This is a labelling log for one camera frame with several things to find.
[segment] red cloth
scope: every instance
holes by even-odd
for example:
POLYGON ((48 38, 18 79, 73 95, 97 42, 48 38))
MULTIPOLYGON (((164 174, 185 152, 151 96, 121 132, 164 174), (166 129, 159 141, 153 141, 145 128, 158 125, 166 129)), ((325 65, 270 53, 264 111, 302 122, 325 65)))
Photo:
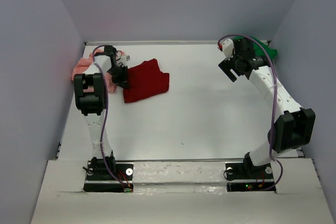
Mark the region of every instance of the red cloth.
POLYGON ((136 102, 169 89, 169 73, 159 69, 156 59, 144 61, 140 65, 128 70, 129 89, 124 89, 125 103, 136 102))

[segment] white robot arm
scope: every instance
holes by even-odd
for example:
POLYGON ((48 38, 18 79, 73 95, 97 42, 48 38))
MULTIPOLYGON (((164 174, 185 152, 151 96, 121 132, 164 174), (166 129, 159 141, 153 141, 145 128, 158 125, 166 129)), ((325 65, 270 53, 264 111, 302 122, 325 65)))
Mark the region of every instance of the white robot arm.
MULTIPOLYGON (((96 63, 100 66, 104 74, 107 73, 107 71, 110 70, 112 67, 111 58, 106 55, 96 56, 96 63)), ((93 76, 95 73, 100 73, 100 71, 97 66, 92 63, 83 74, 85 76, 93 76)), ((105 111, 106 109, 103 109, 100 113, 88 113, 86 115, 84 114, 84 118, 88 124, 91 137, 92 157, 96 158, 103 158, 100 150, 100 135, 105 117, 105 111)), ((109 157, 112 153, 112 148, 107 139, 106 129, 104 129, 103 132, 102 145, 104 156, 109 157)))
POLYGON ((110 73, 115 85, 128 88, 128 69, 121 59, 121 54, 119 56, 117 50, 112 46, 105 46, 104 52, 95 53, 95 63, 98 64, 101 71, 92 63, 84 73, 74 76, 76 107, 84 115, 88 124, 92 143, 91 163, 93 170, 105 169, 102 162, 104 156, 111 171, 115 172, 116 160, 108 142, 106 130, 104 129, 102 132, 108 104, 108 91, 103 74, 110 73))
MULTIPOLYGON (((237 79, 231 72, 232 70, 238 76, 245 75, 272 108, 274 82, 271 68, 266 58, 255 55, 253 42, 245 38, 226 39, 222 42, 222 51, 225 59, 219 64, 219 67, 231 81, 234 82, 237 79)), ((278 79, 277 90, 275 137, 272 146, 273 158, 293 148, 308 144, 315 121, 313 110, 304 109, 296 102, 278 79)), ((269 142, 270 132, 268 133, 268 140, 245 155, 244 163, 247 170, 261 169, 271 162, 269 142)))

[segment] pink cloth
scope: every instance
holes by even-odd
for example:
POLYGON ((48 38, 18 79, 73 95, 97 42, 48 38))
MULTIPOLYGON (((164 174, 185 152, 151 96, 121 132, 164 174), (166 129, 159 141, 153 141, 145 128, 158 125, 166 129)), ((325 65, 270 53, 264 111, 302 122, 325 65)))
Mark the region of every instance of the pink cloth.
MULTIPOLYGON (((73 81, 73 77, 75 76, 75 74, 85 72, 89 68, 89 66, 92 64, 92 62, 93 62, 92 53, 90 53, 90 56, 88 59, 80 58, 77 65, 72 71, 72 74, 71 74, 72 81, 73 81)), ((113 93, 116 90, 117 86, 114 85, 114 83, 112 82, 112 75, 110 75, 109 73, 106 73, 105 79, 106 79, 108 92, 113 93)), ((93 91, 93 88, 89 88, 85 90, 84 92, 92 92, 92 91, 93 91)))

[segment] white wall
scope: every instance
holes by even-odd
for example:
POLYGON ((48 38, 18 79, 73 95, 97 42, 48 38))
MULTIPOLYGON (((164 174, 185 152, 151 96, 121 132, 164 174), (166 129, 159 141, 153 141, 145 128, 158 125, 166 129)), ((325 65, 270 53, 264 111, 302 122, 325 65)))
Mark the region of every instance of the white wall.
POLYGON ((30 223, 83 50, 61 0, 0 0, 0 222, 30 223))
POLYGON ((63 0, 84 41, 272 38, 294 0, 63 0))
POLYGON ((336 6, 335 0, 296 0, 278 30, 276 67, 281 82, 305 108, 316 113, 304 152, 316 161, 322 187, 336 220, 336 6))

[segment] green cloth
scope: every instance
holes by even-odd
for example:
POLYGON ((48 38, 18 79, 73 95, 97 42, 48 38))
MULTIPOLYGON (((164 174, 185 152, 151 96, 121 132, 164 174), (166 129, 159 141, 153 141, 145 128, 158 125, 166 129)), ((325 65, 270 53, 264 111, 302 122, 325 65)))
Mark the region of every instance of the green cloth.
MULTIPOLYGON (((252 38, 258 41, 263 46, 263 48, 266 50, 271 60, 273 60, 274 57, 278 54, 278 50, 269 48, 269 46, 265 45, 263 42, 261 42, 255 37, 252 37, 252 38)), ((237 40, 237 39, 243 39, 243 37, 235 37, 233 40, 237 40)), ((261 50, 261 48, 257 44, 253 43, 253 48, 254 48, 256 56, 266 56, 265 53, 261 50)))

